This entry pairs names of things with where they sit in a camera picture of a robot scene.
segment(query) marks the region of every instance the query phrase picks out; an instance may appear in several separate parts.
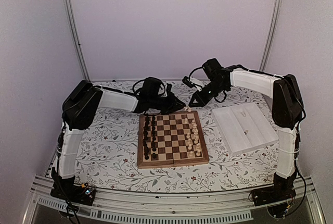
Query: white enclosure wall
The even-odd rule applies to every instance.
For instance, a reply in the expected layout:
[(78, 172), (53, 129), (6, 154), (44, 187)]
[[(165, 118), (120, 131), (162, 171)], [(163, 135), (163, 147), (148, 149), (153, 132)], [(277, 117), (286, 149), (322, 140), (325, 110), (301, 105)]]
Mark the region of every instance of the white enclosure wall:
[(274, 0), (72, 0), (92, 80), (182, 78), (207, 59), (258, 69)]
[(21, 223), (82, 79), (63, 0), (0, 0), (0, 223)]
[(333, 223), (333, 0), (283, 0), (267, 72), (294, 74), (307, 118), (299, 163)]

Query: wire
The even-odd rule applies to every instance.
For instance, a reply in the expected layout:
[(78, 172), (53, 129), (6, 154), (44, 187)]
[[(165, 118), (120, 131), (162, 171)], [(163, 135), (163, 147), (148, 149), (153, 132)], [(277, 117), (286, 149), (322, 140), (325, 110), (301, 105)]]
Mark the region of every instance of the wire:
[[(139, 92), (141, 91), (141, 89), (142, 89), (142, 88), (139, 88), (139, 89), (135, 90), (135, 89), (134, 89), (135, 86), (137, 86), (140, 82), (143, 82), (144, 80), (145, 80), (145, 79), (139, 80), (139, 81), (137, 81), (136, 83), (133, 84), (133, 86), (132, 86), (132, 91), (133, 91), (133, 93), (134, 93), (135, 95), (136, 95), (137, 93), (139, 93)], [(160, 93), (160, 94), (158, 94), (157, 96), (162, 96), (162, 95), (166, 92), (166, 89), (165, 89), (165, 85), (164, 85), (164, 83), (162, 82), (161, 84), (162, 84), (162, 87), (163, 87), (163, 93)]]
[(287, 214), (285, 215), (285, 217), (287, 217), (287, 216), (292, 215), (293, 213), (295, 213), (295, 212), (297, 211), (297, 209), (299, 209), (300, 206), (302, 205), (302, 203), (304, 202), (304, 199), (305, 199), (305, 196), (306, 196), (306, 181), (305, 181), (303, 175), (300, 173), (300, 170), (299, 170), (298, 167), (297, 167), (296, 161), (295, 161), (295, 167), (296, 167), (296, 172), (299, 174), (299, 176), (300, 176), (301, 179), (303, 180), (303, 183), (304, 183), (304, 194), (303, 194), (303, 198), (302, 198), (300, 204), (294, 209), (293, 212), (287, 213)]
[[(190, 79), (191, 79), (192, 74), (193, 74), (195, 71), (199, 70), (199, 69), (203, 69), (203, 68), (202, 68), (202, 67), (198, 67), (198, 68), (195, 68), (194, 70), (191, 71), (191, 73), (190, 73), (189, 76), (188, 76), (188, 81), (189, 81), (189, 82), (190, 82)], [(194, 82), (191, 82), (191, 83), (193, 83), (195, 86), (201, 87), (201, 89), (202, 89), (202, 86), (201, 86), (200, 84), (196, 84), (196, 83), (194, 83)]]
[(222, 101), (219, 101), (219, 100), (216, 99), (216, 97), (214, 97), (215, 101), (218, 102), (218, 103), (224, 102), (226, 100), (226, 98), (227, 98), (227, 93), (225, 93), (225, 90), (223, 91), (223, 94), (224, 94), (224, 98), (223, 98)]
[[(58, 174), (59, 174), (59, 160), (60, 160), (60, 159), (57, 158), (57, 173), (58, 173)], [(76, 215), (76, 212), (75, 212), (75, 209), (74, 209), (74, 207), (73, 207), (72, 202), (70, 201), (70, 199), (68, 198), (68, 196), (67, 196), (67, 194), (64, 192), (64, 190), (62, 189), (61, 183), (60, 183), (59, 181), (57, 181), (56, 183), (58, 184), (60, 190), (62, 191), (64, 197), (66, 198), (65, 202), (66, 202), (67, 205), (68, 205), (67, 208), (66, 208), (67, 214), (69, 215), (69, 208), (71, 208), (71, 210), (73, 211), (74, 216), (75, 216), (75, 218), (76, 218), (76, 221), (78, 222), (77, 224), (81, 224), (80, 221), (79, 221), (78, 216)], [(72, 224), (76, 224), (76, 223), (75, 223), (74, 221), (72, 221), (70, 218), (71, 218), (71, 217), (68, 218), (69, 221), (70, 221)]]

